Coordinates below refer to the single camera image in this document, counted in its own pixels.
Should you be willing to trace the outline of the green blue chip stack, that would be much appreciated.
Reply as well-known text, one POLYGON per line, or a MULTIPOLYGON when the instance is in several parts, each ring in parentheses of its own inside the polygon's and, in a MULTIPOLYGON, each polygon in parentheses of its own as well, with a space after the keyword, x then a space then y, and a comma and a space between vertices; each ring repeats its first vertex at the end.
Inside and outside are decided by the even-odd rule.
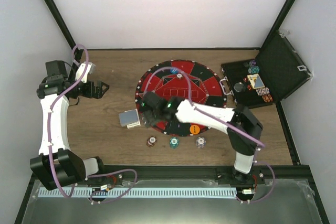
POLYGON ((176 138, 176 137, 172 137, 172 138, 170 139, 170 148, 175 149, 175 148, 177 148, 178 146, 179 146, 179 139, 176 138))

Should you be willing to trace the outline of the red black chip stack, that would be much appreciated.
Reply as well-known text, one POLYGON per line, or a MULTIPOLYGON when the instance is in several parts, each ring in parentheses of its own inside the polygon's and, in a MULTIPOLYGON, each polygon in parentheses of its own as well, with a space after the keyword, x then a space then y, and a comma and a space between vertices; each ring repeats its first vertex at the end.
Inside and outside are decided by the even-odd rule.
POLYGON ((153 147, 153 146, 156 144, 156 142, 157 142, 156 137, 151 136, 151 137, 148 138, 148 140, 147 140, 147 142, 146 142, 146 145, 147 145, 148 147, 153 147))

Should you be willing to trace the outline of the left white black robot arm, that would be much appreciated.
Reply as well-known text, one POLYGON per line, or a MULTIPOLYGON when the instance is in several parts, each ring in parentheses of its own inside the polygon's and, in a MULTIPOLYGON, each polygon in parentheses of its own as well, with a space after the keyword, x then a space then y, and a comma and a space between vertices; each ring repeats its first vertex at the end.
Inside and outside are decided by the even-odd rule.
POLYGON ((67 112, 70 99, 101 99, 109 89, 104 82, 87 79, 95 65, 82 63, 72 79, 65 62, 46 63, 47 77, 37 89, 43 111, 43 136, 38 156, 30 160, 30 169, 48 190, 69 186, 89 177, 95 184, 107 178, 100 157, 82 159, 70 149, 67 133, 67 112))

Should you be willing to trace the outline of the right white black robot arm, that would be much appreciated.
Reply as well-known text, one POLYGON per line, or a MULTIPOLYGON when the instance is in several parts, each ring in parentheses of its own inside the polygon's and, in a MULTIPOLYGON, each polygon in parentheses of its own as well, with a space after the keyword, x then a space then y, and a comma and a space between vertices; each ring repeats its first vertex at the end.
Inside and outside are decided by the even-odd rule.
POLYGON ((178 121, 203 125, 227 134, 236 152, 233 177, 241 184, 252 177, 256 150, 265 147, 260 141, 262 123, 241 104, 235 108, 218 108, 182 97, 166 100, 154 92, 147 92, 140 102, 140 112, 145 126, 178 121))

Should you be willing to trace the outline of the blue round blind button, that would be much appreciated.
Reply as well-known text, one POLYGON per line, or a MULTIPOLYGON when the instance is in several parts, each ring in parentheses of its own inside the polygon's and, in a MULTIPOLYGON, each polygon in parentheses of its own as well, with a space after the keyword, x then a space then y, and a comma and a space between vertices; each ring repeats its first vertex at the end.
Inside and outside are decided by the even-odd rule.
POLYGON ((170 72, 171 72, 171 74, 179 74, 178 68, 171 68, 170 72))

